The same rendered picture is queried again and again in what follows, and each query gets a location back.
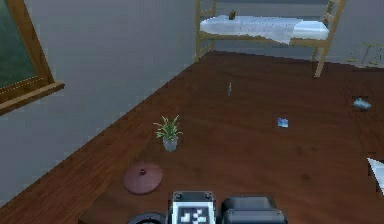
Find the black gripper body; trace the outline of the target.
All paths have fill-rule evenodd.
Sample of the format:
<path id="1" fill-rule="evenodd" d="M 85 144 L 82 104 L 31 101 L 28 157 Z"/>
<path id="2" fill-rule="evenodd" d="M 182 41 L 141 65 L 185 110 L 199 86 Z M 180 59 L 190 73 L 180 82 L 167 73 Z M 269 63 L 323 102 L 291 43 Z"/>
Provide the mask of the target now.
<path id="1" fill-rule="evenodd" d="M 146 212 L 131 218 L 127 224 L 165 224 L 166 216 L 157 212 Z"/>

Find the green plant in grey pot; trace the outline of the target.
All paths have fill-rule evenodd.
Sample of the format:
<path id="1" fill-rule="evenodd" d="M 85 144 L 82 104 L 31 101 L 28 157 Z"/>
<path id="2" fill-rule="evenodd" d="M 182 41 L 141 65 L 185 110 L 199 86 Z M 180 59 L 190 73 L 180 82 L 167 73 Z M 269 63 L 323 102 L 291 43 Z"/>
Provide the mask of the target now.
<path id="1" fill-rule="evenodd" d="M 156 123 L 155 136 L 162 140 L 164 149 L 168 152 L 175 151 L 178 145 L 178 136 L 181 134 L 181 131 L 178 130 L 178 118 L 179 116 L 176 116 L 170 120 L 167 117 L 162 117 L 162 122 Z"/>

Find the pale green house plant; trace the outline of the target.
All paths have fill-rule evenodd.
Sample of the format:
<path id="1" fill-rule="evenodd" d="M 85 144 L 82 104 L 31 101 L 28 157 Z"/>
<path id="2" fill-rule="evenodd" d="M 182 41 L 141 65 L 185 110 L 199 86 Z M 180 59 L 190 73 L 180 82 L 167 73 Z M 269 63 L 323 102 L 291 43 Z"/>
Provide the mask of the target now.
<path id="1" fill-rule="evenodd" d="M 358 68 L 384 68 L 384 43 L 356 44 L 346 61 Z"/>

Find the round reddish-brown lid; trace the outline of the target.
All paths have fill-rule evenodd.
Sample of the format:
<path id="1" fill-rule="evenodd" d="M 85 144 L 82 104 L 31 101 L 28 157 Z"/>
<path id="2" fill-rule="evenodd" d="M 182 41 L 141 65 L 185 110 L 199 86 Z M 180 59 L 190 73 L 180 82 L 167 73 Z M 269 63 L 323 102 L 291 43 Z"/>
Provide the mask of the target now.
<path id="1" fill-rule="evenodd" d="M 139 163 L 128 169 L 123 177 L 127 191 L 145 195 L 156 190 L 163 179 L 162 169 L 153 163 Z"/>

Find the wooden framed window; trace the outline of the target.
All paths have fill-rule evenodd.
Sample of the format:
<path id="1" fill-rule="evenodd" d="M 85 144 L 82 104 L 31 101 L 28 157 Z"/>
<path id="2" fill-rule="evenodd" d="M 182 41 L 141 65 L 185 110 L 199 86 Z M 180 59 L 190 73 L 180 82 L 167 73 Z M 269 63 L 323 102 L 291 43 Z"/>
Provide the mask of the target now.
<path id="1" fill-rule="evenodd" d="M 0 0 L 0 116 L 63 89 L 24 0 Z"/>

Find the wooden bed with white mattress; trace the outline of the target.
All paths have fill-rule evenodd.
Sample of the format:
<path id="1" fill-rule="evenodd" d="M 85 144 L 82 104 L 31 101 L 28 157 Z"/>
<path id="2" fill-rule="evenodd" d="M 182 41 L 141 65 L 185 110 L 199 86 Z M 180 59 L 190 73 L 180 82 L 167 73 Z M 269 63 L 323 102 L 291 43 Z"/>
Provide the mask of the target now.
<path id="1" fill-rule="evenodd" d="M 304 21 L 298 18 L 239 16 L 229 20 L 228 15 L 216 14 L 216 0 L 211 6 L 201 9 L 201 1 L 195 0 L 195 55 L 198 62 L 207 52 L 214 49 L 215 40 L 241 40 L 256 43 L 285 44 L 313 48 L 310 61 L 318 61 L 314 76 L 320 77 L 336 33 L 341 14 L 347 0 L 327 0 L 326 10 L 320 22 L 328 29 L 326 40 L 293 38 L 294 26 Z"/>

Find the white paper sheet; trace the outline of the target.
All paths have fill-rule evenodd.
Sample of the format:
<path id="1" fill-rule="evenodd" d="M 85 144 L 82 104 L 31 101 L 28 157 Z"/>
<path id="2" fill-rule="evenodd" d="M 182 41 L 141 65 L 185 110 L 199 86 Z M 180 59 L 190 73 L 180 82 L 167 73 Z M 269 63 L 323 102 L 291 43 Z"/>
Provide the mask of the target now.
<path id="1" fill-rule="evenodd" d="M 384 196 L 384 162 L 368 158 L 368 174 L 376 181 L 377 191 Z"/>

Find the grey-blue lump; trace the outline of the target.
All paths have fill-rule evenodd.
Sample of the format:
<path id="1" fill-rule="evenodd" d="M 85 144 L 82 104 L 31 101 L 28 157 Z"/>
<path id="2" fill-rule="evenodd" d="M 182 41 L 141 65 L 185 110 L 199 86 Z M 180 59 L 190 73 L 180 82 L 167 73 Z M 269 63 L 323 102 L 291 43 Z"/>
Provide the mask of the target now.
<path id="1" fill-rule="evenodd" d="M 371 108 L 371 104 L 369 102 L 363 100 L 362 98 L 357 98 L 353 102 L 353 106 L 355 108 L 360 109 L 360 110 L 369 110 Z"/>

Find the white pillow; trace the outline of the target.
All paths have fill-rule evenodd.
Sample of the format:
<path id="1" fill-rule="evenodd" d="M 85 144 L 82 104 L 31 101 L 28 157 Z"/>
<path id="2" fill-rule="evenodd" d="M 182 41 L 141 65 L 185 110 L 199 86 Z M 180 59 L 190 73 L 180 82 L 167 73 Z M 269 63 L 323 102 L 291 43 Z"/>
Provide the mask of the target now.
<path id="1" fill-rule="evenodd" d="M 292 37 L 326 40 L 329 29 L 320 21 L 301 21 L 294 26 Z"/>

